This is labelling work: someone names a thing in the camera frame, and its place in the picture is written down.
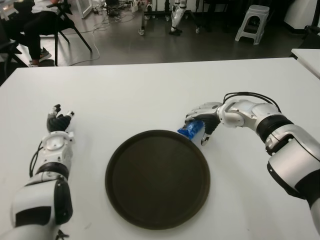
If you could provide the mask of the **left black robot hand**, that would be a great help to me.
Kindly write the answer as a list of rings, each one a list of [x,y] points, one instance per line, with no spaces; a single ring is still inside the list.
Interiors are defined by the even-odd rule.
[[[56,104],[52,107],[47,115],[46,128],[49,133],[62,131],[65,132],[70,125],[71,119],[75,113],[69,111],[67,114],[59,114],[61,111],[61,105]]]

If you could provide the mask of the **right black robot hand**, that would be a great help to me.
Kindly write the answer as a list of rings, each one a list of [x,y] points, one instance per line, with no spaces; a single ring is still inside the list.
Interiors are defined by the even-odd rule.
[[[205,146],[208,143],[212,133],[221,122],[218,115],[218,110],[221,106],[221,102],[207,102],[192,109],[185,116],[185,124],[189,124],[194,121],[203,122],[204,134],[201,139],[202,146]]]

